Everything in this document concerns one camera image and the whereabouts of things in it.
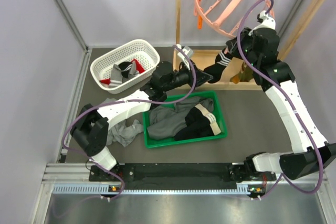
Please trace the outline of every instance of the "black sock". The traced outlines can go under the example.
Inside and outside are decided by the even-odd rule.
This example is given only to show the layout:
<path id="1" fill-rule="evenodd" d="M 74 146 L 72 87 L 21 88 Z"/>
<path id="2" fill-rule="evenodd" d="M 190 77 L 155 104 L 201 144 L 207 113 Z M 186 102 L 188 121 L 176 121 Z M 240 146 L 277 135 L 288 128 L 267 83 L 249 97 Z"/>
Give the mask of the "black sock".
<path id="1" fill-rule="evenodd" d="M 221 130 L 219 129 L 218 125 L 216 129 L 213 129 L 214 125 L 211 124 L 207 117 L 209 115 L 213 116 L 214 118 L 214 115 L 208 112 L 201 104 L 193 107 L 185 117 L 185 124 L 187 127 L 177 132 L 177 134 L 174 136 L 174 139 L 176 141 L 180 141 L 219 134 Z"/>
<path id="2" fill-rule="evenodd" d="M 128 79 L 128 75 L 130 72 L 130 69 L 132 67 L 132 63 L 128 61 L 124 61 L 118 65 L 118 67 L 121 70 L 121 74 L 124 78 Z"/>
<path id="3" fill-rule="evenodd" d="M 211 74 L 214 78 L 209 83 L 215 83 L 222 77 L 224 69 L 231 62 L 232 56 L 230 54 L 224 54 L 226 48 L 224 48 L 215 59 L 215 64 L 204 69 L 204 72 Z"/>

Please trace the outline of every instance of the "metal floor panel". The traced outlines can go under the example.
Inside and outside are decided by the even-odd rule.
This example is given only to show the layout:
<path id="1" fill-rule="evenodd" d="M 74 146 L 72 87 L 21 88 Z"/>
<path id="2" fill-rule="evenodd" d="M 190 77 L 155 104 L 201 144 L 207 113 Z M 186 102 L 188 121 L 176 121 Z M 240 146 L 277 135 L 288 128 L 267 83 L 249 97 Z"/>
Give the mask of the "metal floor panel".
<path id="1" fill-rule="evenodd" d="M 312 189 L 311 185 L 301 185 Z M 52 195 L 62 214 L 87 195 Z M 242 200 L 223 195 L 124 195 L 107 203 L 89 199 L 62 219 L 48 210 L 45 224 L 264 224 L 326 223 L 317 195 L 279 185 L 268 198 Z"/>

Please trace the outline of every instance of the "wooden rack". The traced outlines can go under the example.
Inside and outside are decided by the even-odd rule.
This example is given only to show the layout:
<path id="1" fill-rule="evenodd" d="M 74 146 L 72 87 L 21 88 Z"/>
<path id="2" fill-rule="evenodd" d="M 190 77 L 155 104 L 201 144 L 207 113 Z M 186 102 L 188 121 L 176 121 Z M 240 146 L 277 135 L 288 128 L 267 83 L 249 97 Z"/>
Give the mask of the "wooden rack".
<path id="1" fill-rule="evenodd" d="M 321 7 L 325 0 L 312 0 L 305 12 L 297 22 L 295 28 L 291 32 L 290 36 L 286 40 L 284 46 L 280 49 L 278 59 L 284 60 L 289 51 L 294 46 L 295 42 L 299 39 L 300 35 L 303 33 L 305 28 L 308 26 L 313 16 L 317 10 Z M 180 22 L 181 22 L 181 0 L 176 0 L 176 43 L 180 43 Z M 196 63 L 197 67 L 204 69 L 207 66 L 210 66 L 215 63 L 215 57 L 218 54 L 219 50 L 195 50 L 193 55 L 193 61 Z M 179 68 L 180 60 L 176 57 L 174 52 L 173 65 L 175 69 Z M 214 84 L 206 83 L 200 88 L 202 89 L 212 89 L 212 90 L 261 90 L 260 86 L 256 85 L 254 80 L 251 82 L 240 82 L 234 84 L 230 82 L 230 78 L 234 76 L 240 70 L 242 65 L 242 60 L 233 59 L 229 66 L 225 69 L 222 74 L 222 78 L 219 82 Z"/>

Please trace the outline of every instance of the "green plastic tray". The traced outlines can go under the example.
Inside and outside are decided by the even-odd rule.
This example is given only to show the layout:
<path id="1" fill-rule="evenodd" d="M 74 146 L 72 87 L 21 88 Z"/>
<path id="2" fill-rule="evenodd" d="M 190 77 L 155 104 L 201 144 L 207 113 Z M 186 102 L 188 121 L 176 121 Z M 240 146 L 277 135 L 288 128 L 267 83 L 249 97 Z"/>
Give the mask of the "green plastic tray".
<path id="1" fill-rule="evenodd" d="M 184 96 L 185 96 L 184 94 L 172 95 L 167 98 L 166 102 L 175 101 Z M 204 98 L 212 98 L 214 100 L 214 111 L 212 113 L 216 117 L 216 121 L 221 130 L 221 134 L 217 136 L 207 136 L 207 137 L 194 138 L 194 139 L 188 139 L 188 140 L 182 140 L 182 141 L 175 141 L 173 137 L 162 139 L 162 140 L 154 140 L 150 138 L 148 135 L 147 127 L 150 126 L 150 121 L 149 121 L 149 112 L 146 111 L 142 113 L 142 120 L 143 120 L 142 122 L 143 122 L 145 146 L 147 148 L 156 148 L 156 147 L 164 147 L 164 146 L 170 146 L 170 145 L 175 145 L 175 144 L 187 144 L 187 143 L 194 143 L 194 142 L 200 142 L 200 141 L 215 140 L 215 139 L 225 138 L 227 136 L 226 125 L 225 125 L 224 118 L 222 115 L 222 110 L 220 109 L 221 106 L 219 105 L 219 100 L 218 100 L 216 92 L 213 90 L 208 90 L 208 91 L 191 93 L 189 95 L 189 97 L 195 97 L 195 96 L 204 97 Z M 164 105 L 164 106 L 171 107 L 171 108 L 174 107 L 173 104 Z"/>

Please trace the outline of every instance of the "garment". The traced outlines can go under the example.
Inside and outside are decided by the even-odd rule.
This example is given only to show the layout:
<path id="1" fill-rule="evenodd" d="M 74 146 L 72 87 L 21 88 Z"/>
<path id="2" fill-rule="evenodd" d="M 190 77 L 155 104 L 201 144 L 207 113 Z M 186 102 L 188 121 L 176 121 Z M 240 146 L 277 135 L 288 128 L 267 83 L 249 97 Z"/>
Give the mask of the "garment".
<path id="1" fill-rule="evenodd" d="M 222 77 L 224 69 L 229 65 L 232 56 L 229 53 L 224 54 L 226 47 L 216 56 L 215 64 L 204 69 L 204 72 L 211 74 L 213 79 L 209 83 L 215 83 Z"/>
<path id="2" fill-rule="evenodd" d="M 214 114 L 201 104 L 193 107 L 185 117 L 186 127 L 174 136 L 176 141 L 215 136 L 221 133 Z"/>
<path id="3" fill-rule="evenodd" d="M 103 103 L 113 101 L 116 101 L 116 99 L 107 98 Z M 106 145 L 110 145 L 112 142 L 119 142 L 126 147 L 141 132 L 143 132 L 143 126 L 138 120 L 134 120 L 133 124 L 128 127 L 126 127 L 126 120 L 124 120 L 108 131 Z"/>
<path id="4" fill-rule="evenodd" d="M 118 66 L 121 69 L 124 81 L 128 81 L 139 74 L 139 71 L 137 71 L 137 64 L 135 62 L 124 61 Z"/>
<path id="5" fill-rule="evenodd" d="M 250 81 L 253 79 L 253 70 L 245 62 L 241 64 L 240 71 L 230 78 L 230 81 L 234 84 L 239 83 L 240 81 Z"/>
<path id="6" fill-rule="evenodd" d="M 110 77 L 110 86 L 117 87 L 122 84 L 122 74 L 118 65 L 114 64 L 112 66 L 111 77 Z"/>
<path id="7" fill-rule="evenodd" d="M 150 123 L 147 127 L 148 135 L 154 140 L 173 137 L 186 127 L 185 117 L 190 109 L 200 103 L 209 111 L 214 109 L 214 101 L 210 98 L 191 97 L 176 103 L 174 108 L 159 106 L 150 112 Z"/>
<path id="8" fill-rule="evenodd" d="M 131 62 L 135 62 L 136 69 L 137 69 L 137 71 L 139 71 L 139 73 L 145 72 L 144 68 L 141 66 L 141 64 L 138 62 L 138 60 L 134 59 Z"/>

